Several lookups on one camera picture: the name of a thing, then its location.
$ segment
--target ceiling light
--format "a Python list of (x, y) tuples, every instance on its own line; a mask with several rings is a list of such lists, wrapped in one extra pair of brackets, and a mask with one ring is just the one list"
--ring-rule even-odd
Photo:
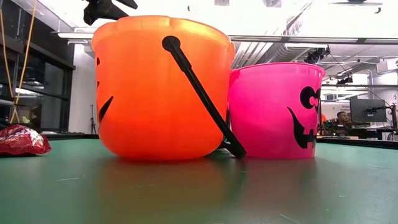
[(62, 32), (58, 36), (65, 39), (92, 39), (94, 33)]
[(309, 44), (309, 43), (286, 43), (285, 47), (301, 47), (301, 48), (327, 48), (327, 44)]

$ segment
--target pink bucket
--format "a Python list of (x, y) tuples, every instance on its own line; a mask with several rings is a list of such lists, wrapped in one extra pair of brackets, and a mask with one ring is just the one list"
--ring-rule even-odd
[(324, 76), (324, 69), (306, 63), (268, 63), (232, 71), (232, 131), (248, 157), (314, 157)]

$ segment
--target red bag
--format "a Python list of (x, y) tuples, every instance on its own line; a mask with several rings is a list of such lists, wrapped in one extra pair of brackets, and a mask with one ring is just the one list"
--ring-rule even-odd
[(0, 130), (0, 152), (44, 154), (50, 150), (49, 140), (33, 129), (17, 124)]

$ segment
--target ceiling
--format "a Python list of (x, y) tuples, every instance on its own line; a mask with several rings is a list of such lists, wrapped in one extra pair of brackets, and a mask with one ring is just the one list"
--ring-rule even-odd
[[(32, 11), (34, 0), (13, 0), (25, 10)], [(138, 10), (129, 9), (114, 2), (131, 16), (167, 15), (194, 19), (214, 26), (228, 35), (303, 35), (314, 37), (398, 37), (394, 21), (398, 21), (398, 1), (368, 0), (381, 6), (348, 6), (334, 3), (347, 0), (136, 0)], [(59, 18), (56, 27), (60, 32), (70, 32), (76, 27), (87, 28), (83, 10), (88, 4), (82, 0), (39, 0), (38, 17), (54, 27), (54, 16)], [(109, 20), (99, 19), (92, 29)], [(302, 62), (310, 48), (291, 48), (284, 44), (235, 42), (234, 68), (266, 62)], [(344, 63), (344, 69), (357, 68), (360, 72), (373, 68), (378, 57), (398, 56), (398, 46), (383, 45), (330, 45), (331, 54), (320, 66), (327, 75), (343, 71), (336, 63)]]

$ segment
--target plastic bucket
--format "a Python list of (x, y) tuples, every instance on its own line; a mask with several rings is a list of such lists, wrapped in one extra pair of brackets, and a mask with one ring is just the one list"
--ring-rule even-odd
[(322, 68), (304, 63), (268, 63), (232, 72), (232, 131), (247, 156), (314, 157), (324, 76)]
[(173, 35), (225, 118), (234, 45), (224, 33), (166, 16), (126, 17), (100, 27), (96, 57), (99, 138), (117, 155), (193, 159), (223, 138), (162, 40)]

